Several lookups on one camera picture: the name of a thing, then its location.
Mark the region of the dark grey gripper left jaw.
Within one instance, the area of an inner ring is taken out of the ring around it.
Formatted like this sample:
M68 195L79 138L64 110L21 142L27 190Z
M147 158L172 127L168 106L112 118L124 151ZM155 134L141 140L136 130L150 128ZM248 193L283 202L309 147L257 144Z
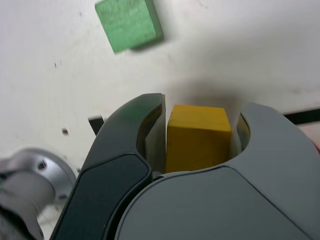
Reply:
M165 96L143 94L98 131L51 238L112 240L129 203L165 165Z

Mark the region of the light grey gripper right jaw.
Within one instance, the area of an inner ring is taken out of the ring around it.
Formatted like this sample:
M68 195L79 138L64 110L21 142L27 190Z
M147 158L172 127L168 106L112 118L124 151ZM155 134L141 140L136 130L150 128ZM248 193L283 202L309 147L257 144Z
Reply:
M320 155L277 110L239 118L244 150L216 167L167 173L125 210L117 240L317 240Z

